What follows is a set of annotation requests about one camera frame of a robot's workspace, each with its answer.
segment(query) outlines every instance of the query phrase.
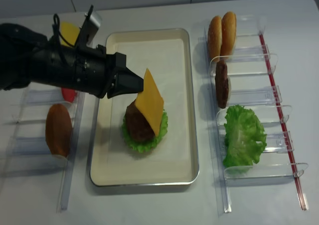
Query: red object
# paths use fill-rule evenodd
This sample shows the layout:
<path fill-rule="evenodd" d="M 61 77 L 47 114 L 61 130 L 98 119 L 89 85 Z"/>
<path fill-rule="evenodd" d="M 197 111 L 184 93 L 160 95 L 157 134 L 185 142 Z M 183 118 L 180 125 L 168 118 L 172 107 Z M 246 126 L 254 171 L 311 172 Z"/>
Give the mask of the red object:
<path fill-rule="evenodd" d="M 267 52 L 267 49 L 266 49 L 266 47 L 265 47 L 266 44 L 265 44 L 264 37 L 263 37 L 262 34 L 259 35 L 259 39 L 260 39 L 261 45 L 264 46 L 264 49 L 263 49 L 263 50 L 264 50 L 264 54 L 267 54 L 268 52 Z M 269 58 L 266 57 L 266 58 L 265 58 L 265 61 L 266 61 L 266 66 L 267 66 L 268 71 L 271 71 L 271 65 L 270 65 Z M 275 86 L 276 84 L 275 84 L 274 76 L 273 76 L 273 74 L 270 73 L 270 72 L 269 72 L 269 79 L 270 79 L 270 84 L 271 84 L 271 86 Z M 277 94 L 276 91 L 275 91 L 275 93 L 274 93 L 274 96 L 275 96 L 276 98 L 278 98 L 278 94 Z M 280 120 L 282 120 L 284 116 L 283 116 L 283 112 L 282 112 L 282 110 L 281 110 L 281 107 L 278 107 L 278 108 L 277 108 L 277 111 L 278 111 L 278 115 L 279 115 Z M 281 124 L 281 127 L 282 127 L 283 132 L 287 132 L 286 123 L 283 122 L 283 123 Z M 285 140 L 285 142 L 286 142 L 287 148 L 288 148 L 289 150 L 291 150 L 292 146 L 291 146 L 291 144 L 290 144 L 289 138 L 287 138 L 287 139 Z M 288 156 L 289 156 L 290 163 L 291 163 L 291 164 L 294 164 L 294 163 L 295 163 L 294 153 L 293 153 L 292 151 L 289 151 L 289 152 L 288 152 Z M 296 166 L 296 165 L 291 165 L 291 167 L 292 167 L 293 173 L 297 172 L 298 169 L 297 169 L 297 166 Z M 301 207 L 302 210 L 307 210 L 307 203 L 306 203 L 306 199 L 305 199 L 303 190 L 302 190 L 302 188 L 301 188 L 301 183 L 300 183 L 299 177 L 295 177 L 295 184 L 296 184 L 296 188 L 297 188 L 297 193 L 298 193 L 298 198 L 299 198 L 300 207 Z"/>
<path fill-rule="evenodd" d="M 75 96 L 76 96 L 75 90 L 61 88 L 61 91 L 62 91 L 62 96 L 63 96 L 64 100 L 67 102 L 73 103 Z"/>

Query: white tray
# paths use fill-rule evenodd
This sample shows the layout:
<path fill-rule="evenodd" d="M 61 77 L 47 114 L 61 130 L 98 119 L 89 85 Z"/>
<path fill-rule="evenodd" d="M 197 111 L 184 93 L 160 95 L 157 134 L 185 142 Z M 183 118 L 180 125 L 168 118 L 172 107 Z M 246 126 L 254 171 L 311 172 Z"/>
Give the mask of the white tray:
<path fill-rule="evenodd" d="M 121 125 L 136 94 L 101 99 L 91 162 L 97 186 L 189 185 L 199 172 L 189 36 L 183 29 L 111 34 L 107 52 L 127 55 L 127 67 L 143 78 L 148 68 L 164 98 L 168 133 L 148 154 L 131 150 Z"/>

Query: clear acrylic holder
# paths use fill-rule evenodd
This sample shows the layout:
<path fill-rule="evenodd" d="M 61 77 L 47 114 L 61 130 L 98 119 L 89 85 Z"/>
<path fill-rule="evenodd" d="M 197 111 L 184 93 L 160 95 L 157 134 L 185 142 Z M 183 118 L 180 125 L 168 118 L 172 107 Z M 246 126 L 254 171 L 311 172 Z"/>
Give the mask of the clear acrylic holder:
<path fill-rule="evenodd" d="M 0 154 L 4 164 L 1 177 L 33 176 L 63 172 L 57 211 L 67 209 L 77 140 L 85 94 L 77 92 L 73 103 L 64 101 L 60 88 L 34 90 L 26 88 L 18 114 L 12 114 L 11 123 L 16 124 L 5 154 Z M 69 111 L 72 120 L 70 152 L 67 158 L 51 155 L 45 141 L 45 121 L 49 108 L 61 103 Z"/>
<path fill-rule="evenodd" d="M 211 98 L 211 106 L 207 107 L 209 110 L 207 114 L 212 116 L 213 121 L 208 123 L 208 127 L 210 131 L 214 132 L 214 139 L 210 139 L 215 144 L 215 147 L 211 148 L 211 152 L 214 169 L 218 169 L 216 174 L 218 174 L 219 178 L 219 189 L 221 191 L 223 212 L 225 213 L 229 213 L 232 210 L 229 186 L 251 186 L 259 184 L 259 181 L 262 181 L 260 183 L 262 185 L 276 184 L 277 180 L 273 180 L 273 178 L 293 178 L 296 183 L 300 206 L 302 210 L 308 209 L 299 180 L 308 164 L 296 163 L 293 158 L 293 142 L 286 127 L 292 108 L 291 106 L 280 105 L 282 102 L 281 94 L 273 79 L 278 56 L 270 53 L 268 46 L 265 44 L 263 38 L 265 31 L 264 22 L 265 20 L 262 17 L 237 16 L 237 36 L 234 52 L 230 56 L 219 56 L 219 59 L 223 59 L 227 63 L 231 84 L 227 106 L 236 104 L 249 105 L 250 107 L 246 108 L 251 108 L 255 111 L 267 133 L 267 147 L 261 155 L 260 162 L 256 165 L 230 168 L 223 166 L 223 159 L 226 156 L 224 123 L 226 123 L 227 108 L 220 110 L 217 106 L 214 80 L 216 63 L 213 62 L 215 58 L 209 58 L 208 50 L 206 54 L 207 74 L 210 80 L 208 89 Z M 204 29 L 206 43 L 208 26 Z M 236 84 L 234 86 L 232 83 L 232 79 L 242 81 L 242 79 L 256 76 L 258 76 L 257 79 L 249 80 L 249 82 L 259 83 L 259 77 L 263 76 L 267 78 L 267 85 L 258 87 L 258 84 L 253 84 L 252 88 L 249 87 L 249 89 L 237 89 L 237 85 L 245 87 L 247 84 Z"/>

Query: yellow cheese slice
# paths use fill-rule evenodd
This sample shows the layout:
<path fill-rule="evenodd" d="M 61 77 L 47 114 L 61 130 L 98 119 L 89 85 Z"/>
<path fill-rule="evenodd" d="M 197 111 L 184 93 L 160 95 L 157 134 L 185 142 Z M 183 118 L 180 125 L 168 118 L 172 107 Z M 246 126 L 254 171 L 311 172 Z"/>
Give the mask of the yellow cheese slice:
<path fill-rule="evenodd" d="M 161 117 L 163 115 L 164 100 L 159 93 L 149 69 L 144 75 L 144 90 L 138 93 L 135 106 L 144 115 L 155 135 L 160 133 Z"/>
<path fill-rule="evenodd" d="M 74 45 L 80 33 L 80 28 L 68 22 L 61 22 L 60 31 L 66 41 Z M 68 46 L 62 39 L 61 44 Z"/>

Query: red stripe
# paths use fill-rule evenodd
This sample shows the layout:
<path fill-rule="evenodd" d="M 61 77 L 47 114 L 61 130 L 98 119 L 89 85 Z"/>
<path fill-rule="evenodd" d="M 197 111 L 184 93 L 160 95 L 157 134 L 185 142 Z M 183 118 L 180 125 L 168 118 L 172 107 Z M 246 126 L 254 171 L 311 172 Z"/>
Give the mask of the red stripe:
<path fill-rule="evenodd" d="M 267 54 L 268 52 L 267 52 L 266 44 L 265 44 L 264 37 L 263 37 L 262 34 L 259 35 L 259 39 L 260 39 L 261 45 L 263 45 L 264 54 Z M 269 72 L 268 74 L 269 74 L 270 84 L 271 84 L 271 86 L 275 86 L 276 84 L 275 84 L 274 76 L 273 76 L 273 74 L 271 72 L 270 61 L 269 61 L 269 58 L 267 56 L 265 57 L 265 61 L 266 61 L 267 70 Z M 276 98 L 278 98 L 277 92 L 274 92 L 274 96 Z M 284 114 L 283 114 L 283 111 L 282 111 L 281 107 L 279 107 L 280 103 L 278 102 L 278 103 L 276 103 L 276 105 L 278 106 L 277 107 L 277 111 L 278 111 L 278 115 L 279 115 L 279 118 L 280 118 L 280 121 L 281 121 L 282 130 L 283 130 L 283 132 L 287 132 L 286 123 L 283 120 Z M 292 151 L 292 146 L 291 146 L 291 143 L 290 143 L 290 139 L 286 138 L 285 142 L 286 142 L 287 148 L 289 150 L 288 156 L 289 156 L 290 163 L 293 164 L 293 163 L 295 163 L 295 157 L 294 157 L 294 153 Z M 295 174 L 295 172 L 298 171 L 297 166 L 296 165 L 292 165 L 291 167 L 292 167 L 293 173 Z M 296 188 L 297 188 L 297 193 L 298 193 L 300 207 L 301 207 L 302 210 L 307 210 L 306 199 L 304 197 L 304 193 L 303 193 L 303 190 L 301 188 L 300 179 L 295 177 L 295 183 L 296 183 Z"/>

